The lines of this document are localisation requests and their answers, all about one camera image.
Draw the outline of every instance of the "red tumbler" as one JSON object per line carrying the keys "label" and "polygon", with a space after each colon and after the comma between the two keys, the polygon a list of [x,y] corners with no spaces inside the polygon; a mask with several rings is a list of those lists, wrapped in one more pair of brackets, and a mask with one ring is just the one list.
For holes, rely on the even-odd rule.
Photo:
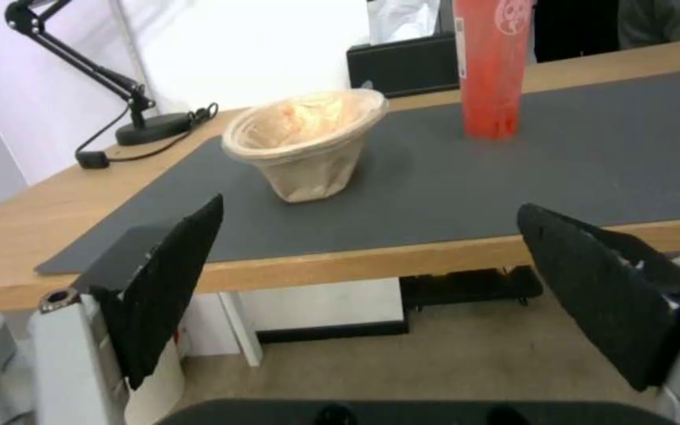
{"label": "red tumbler", "polygon": [[466,134],[518,131],[531,11],[532,0],[453,0]]}

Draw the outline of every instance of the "woven basket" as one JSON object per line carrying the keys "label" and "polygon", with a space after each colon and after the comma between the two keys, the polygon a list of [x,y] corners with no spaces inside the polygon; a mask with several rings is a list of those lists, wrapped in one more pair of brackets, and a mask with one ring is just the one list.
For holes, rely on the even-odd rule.
{"label": "woven basket", "polygon": [[258,167],[284,201],[313,201],[345,188],[364,133],[387,110],[385,96],[367,89],[292,97],[238,115],[222,146]]}

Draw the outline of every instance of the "lamp base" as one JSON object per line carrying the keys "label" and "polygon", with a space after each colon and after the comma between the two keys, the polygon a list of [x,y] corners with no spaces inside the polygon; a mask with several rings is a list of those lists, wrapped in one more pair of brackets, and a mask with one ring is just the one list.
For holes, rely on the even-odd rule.
{"label": "lamp base", "polygon": [[144,119],[145,125],[136,128],[127,124],[117,129],[117,145],[134,146],[156,142],[191,130],[191,118],[187,113],[167,113]]}

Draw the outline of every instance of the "white plastic bag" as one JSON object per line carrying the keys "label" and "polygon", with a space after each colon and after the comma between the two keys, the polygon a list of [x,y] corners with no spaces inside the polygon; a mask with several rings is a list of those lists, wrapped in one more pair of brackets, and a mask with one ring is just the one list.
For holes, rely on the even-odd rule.
{"label": "white plastic bag", "polygon": [[434,34],[440,0],[374,0],[367,3],[372,45]]}

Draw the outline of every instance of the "table leg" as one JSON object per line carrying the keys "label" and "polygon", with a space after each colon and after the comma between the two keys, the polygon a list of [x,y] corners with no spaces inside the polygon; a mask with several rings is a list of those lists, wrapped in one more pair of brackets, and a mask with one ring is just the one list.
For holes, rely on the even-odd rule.
{"label": "table leg", "polygon": [[235,338],[238,339],[238,344],[240,344],[243,354],[246,355],[246,361],[254,368],[261,365],[264,352],[261,350],[261,344],[256,337],[256,331],[253,330],[251,323],[246,318],[240,294],[237,292],[221,292],[219,298],[222,300],[227,319],[230,320],[230,326],[233,327]]}

